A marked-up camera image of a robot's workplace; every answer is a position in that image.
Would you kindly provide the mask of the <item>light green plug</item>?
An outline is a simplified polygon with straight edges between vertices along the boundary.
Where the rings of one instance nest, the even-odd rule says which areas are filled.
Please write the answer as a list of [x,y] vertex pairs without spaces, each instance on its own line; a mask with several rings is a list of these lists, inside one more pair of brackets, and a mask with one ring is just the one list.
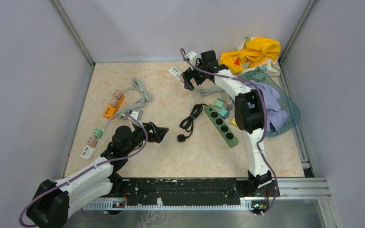
[[221,98],[216,99],[214,106],[218,109],[222,109],[225,104],[225,101]]

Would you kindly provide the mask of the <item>green power strip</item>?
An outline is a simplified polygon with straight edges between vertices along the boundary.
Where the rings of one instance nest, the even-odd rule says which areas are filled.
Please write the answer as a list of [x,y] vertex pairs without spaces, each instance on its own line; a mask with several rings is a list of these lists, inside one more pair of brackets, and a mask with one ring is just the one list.
[[228,145],[228,147],[233,148],[237,146],[239,140],[227,126],[224,119],[217,111],[217,109],[213,105],[209,104],[204,107],[204,111],[208,116],[209,120],[211,121],[211,123],[213,124],[213,126],[216,128],[216,130],[221,135],[225,143]]

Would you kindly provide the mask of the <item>teal plug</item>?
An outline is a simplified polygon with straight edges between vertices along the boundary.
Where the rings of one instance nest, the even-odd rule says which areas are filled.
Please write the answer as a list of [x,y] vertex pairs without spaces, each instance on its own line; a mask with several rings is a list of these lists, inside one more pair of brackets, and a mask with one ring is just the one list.
[[226,119],[230,115],[230,111],[224,108],[221,108],[218,113],[223,119]]

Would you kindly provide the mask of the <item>yellow plug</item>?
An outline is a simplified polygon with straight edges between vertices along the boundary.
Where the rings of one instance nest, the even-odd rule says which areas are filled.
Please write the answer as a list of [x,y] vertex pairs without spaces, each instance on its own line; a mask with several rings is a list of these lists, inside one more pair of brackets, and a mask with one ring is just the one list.
[[230,124],[237,127],[237,124],[236,124],[236,121],[235,121],[234,117],[231,119]]

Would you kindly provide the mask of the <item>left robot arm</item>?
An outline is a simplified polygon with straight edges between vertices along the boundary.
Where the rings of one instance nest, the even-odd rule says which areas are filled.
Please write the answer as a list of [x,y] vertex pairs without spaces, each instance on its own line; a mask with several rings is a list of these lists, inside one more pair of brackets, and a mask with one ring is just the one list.
[[153,122],[118,127],[107,148],[90,165],[60,180],[43,181],[23,209],[19,223],[28,227],[23,222],[23,216],[27,216],[33,222],[32,228],[61,228],[91,201],[108,194],[119,196],[123,183],[118,170],[147,143],[161,143],[168,131]]

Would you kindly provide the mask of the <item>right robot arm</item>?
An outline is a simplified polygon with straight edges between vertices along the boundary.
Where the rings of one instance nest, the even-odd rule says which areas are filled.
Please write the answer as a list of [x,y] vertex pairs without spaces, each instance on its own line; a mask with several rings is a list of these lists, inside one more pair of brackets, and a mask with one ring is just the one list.
[[254,196],[262,195],[272,181],[271,167],[264,156],[267,111],[262,92],[256,85],[248,87],[250,81],[234,76],[226,65],[218,62],[213,50],[198,55],[194,52],[187,54],[181,48],[180,53],[189,65],[181,75],[185,89],[195,89],[192,80],[197,86],[209,80],[233,99],[235,122],[247,142],[248,189]]

